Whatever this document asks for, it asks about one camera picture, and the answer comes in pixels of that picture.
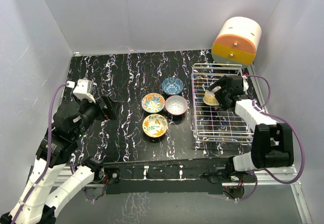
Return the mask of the pink yellow drawer cabinet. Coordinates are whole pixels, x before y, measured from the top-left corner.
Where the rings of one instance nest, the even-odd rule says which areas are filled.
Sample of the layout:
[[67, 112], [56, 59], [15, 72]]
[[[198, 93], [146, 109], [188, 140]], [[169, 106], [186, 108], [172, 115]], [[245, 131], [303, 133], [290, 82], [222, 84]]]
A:
[[211, 49], [217, 64], [250, 66], [262, 35], [261, 26], [246, 17], [232, 17], [222, 26]]

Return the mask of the orange blue floral bowl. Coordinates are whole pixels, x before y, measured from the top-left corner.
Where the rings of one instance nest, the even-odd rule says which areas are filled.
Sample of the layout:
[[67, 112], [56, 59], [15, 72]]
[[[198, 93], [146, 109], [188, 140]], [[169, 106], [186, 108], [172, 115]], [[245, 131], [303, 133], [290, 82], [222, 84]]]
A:
[[145, 112], [155, 114], [164, 109], [165, 99], [158, 93], [149, 93], [142, 99], [141, 106]]

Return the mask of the aluminium frame rail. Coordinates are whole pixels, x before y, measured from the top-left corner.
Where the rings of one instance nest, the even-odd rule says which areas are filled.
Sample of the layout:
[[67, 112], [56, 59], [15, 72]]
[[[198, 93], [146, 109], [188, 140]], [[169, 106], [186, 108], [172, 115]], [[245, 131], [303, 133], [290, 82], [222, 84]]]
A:
[[[292, 127], [292, 125], [290, 123], [288, 123], [283, 118], [269, 114], [263, 106], [260, 106], [260, 107], [267, 113], [267, 115], [271, 116], [276, 121], [281, 122], [281, 123], [287, 123], [292, 128], [293, 142], [300, 140], [299, 135], [297, 134], [296, 130]], [[289, 172], [289, 169], [292, 166], [290, 166], [290, 167], [275, 167], [275, 168], [268, 168], [268, 169], [262, 169], [262, 170], [234, 173], [234, 174], [238, 174], [238, 175], [242, 176], [241, 186], [234, 186], [234, 187], [230, 186], [230, 187], [233, 189], [234, 188], [241, 189], [245, 183], [250, 183], [250, 182], [257, 185], [261, 182], [262, 176], [265, 177], [265, 180], [263, 181], [264, 184], [278, 182], [280, 184], [292, 185], [299, 181], [299, 178], [303, 173], [303, 168], [300, 168], [297, 173]], [[56, 179], [56, 181], [54, 183], [55, 187], [58, 188], [66, 180], [68, 180], [68, 178], [72, 176], [72, 174], [76, 171], [76, 169], [77, 169], [77, 166], [64, 167], [64, 169], [59, 173], [58, 178]], [[97, 180], [94, 180], [91, 183], [87, 184], [81, 191], [83, 191], [86, 187], [97, 187], [99, 184], [103, 184], [104, 192], [106, 194], [106, 188], [108, 186], [108, 175], [105, 173], [104, 167], [103, 167], [103, 171], [101, 171], [99, 173], [99, 178]]]

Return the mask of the blue patterned bowl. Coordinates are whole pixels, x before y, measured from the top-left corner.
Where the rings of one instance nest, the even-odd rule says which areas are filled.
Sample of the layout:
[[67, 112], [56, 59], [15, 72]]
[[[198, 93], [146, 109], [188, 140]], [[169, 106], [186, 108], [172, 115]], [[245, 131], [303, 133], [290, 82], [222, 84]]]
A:
[[178, 95], [183, 91], [184, 83], [177, 77], [168, 77], [162, 82], [161, 88], [169, 96]]

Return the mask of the red rimmed grey bowl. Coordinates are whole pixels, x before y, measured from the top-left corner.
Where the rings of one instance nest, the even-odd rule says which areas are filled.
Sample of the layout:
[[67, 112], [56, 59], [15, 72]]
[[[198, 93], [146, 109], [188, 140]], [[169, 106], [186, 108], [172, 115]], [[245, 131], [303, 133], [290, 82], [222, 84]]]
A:
[[166, 111], [171, 115], [182, 115], [187, 111], [187, 100], [179, 95], [173, 95], [167, 98], [165, 104]]

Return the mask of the orange green leaf bowl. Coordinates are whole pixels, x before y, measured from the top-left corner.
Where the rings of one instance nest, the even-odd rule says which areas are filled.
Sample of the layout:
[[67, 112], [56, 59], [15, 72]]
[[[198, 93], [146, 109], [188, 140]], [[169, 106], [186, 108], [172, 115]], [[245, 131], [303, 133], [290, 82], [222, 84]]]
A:
[[168, 130], [168, 122], [160, 114], [150, 114], [143, 120], [142, 128], [147, 136], [159, 138]]

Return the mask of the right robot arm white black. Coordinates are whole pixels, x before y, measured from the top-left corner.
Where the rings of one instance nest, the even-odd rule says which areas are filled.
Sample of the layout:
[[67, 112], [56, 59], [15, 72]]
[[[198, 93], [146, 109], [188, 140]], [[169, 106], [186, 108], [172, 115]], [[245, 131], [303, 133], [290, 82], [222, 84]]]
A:
[[267, 115], [247, 94], [245, 76], [222, 76], [206, 89], [204, 103], [231, 109], [253, 131], [250, 152], [230, 157], [222, 171], [230, 181], [239, 181], [246, 171], [293, 165], [292, 128]]

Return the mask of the yellow dotted bowl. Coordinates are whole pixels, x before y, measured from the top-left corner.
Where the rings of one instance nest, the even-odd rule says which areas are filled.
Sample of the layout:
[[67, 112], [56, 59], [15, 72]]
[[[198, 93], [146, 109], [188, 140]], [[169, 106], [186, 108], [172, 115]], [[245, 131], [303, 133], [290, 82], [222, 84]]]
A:
[[220, 89], [219, 86], [215, 87], [214, 89], [206, 90], [204, 97], [203, 97], [203, 102], [209, 106], [218, 106], [219, 102], [216, 99], [215, 92]]

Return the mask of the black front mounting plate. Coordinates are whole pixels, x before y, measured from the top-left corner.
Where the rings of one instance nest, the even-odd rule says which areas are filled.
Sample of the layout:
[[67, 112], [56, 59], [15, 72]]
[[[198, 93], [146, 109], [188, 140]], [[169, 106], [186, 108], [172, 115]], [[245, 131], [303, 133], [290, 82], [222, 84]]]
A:
[[242, 176], [226, 173], [226, 158], [111, 162], [107, 194], [208, 193], [221, 195], [227, 186], [241, 186]]

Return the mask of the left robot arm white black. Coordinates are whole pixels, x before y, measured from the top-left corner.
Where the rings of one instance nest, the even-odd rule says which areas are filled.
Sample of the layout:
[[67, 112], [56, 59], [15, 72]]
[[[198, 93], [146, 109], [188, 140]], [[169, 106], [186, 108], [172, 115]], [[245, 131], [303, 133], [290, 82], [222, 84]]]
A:
[[25, 189], [1, 223], [55, 223], [65, 205], [87, 184], [104, 179], [101, 161], [89, 157], [56, 190], [52, 187], [59, 173], [77, 148], [77, 141], [94, 121], [116, 120], [121, 103], [108, 95], [95, 102], [75, 98], [63, 102], [56, 113], [49, 112], [49, 127], [37, 152]]

